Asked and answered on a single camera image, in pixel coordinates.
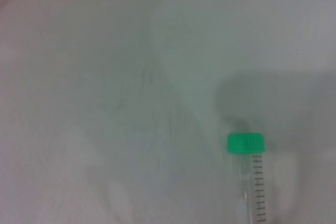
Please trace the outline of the green capped clear test tube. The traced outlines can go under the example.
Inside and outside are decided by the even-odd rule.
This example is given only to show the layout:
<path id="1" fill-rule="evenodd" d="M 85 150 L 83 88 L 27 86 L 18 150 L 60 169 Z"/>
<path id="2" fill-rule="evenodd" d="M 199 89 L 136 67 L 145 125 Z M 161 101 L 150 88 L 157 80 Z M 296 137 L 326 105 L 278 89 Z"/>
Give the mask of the green capped clear test tube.
<path id="1" fill-rule="evenodd" d="M 267 224 L 265 150 L 261 133 L 230 133 L 227 137 L 227 152 L 236 185 L 235 224 Z"/>

